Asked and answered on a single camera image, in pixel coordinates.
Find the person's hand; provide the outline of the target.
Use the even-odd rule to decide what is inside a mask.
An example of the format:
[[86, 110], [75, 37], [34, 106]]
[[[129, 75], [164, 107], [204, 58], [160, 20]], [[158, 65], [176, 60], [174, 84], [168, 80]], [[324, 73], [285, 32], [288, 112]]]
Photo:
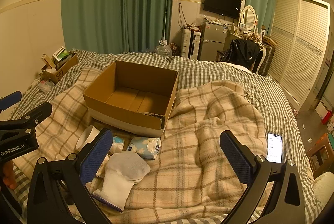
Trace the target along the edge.
[[7, 187], [12, 190], [16, 188], [13, 161], [8, 161], [3, 164], [1, 178]]

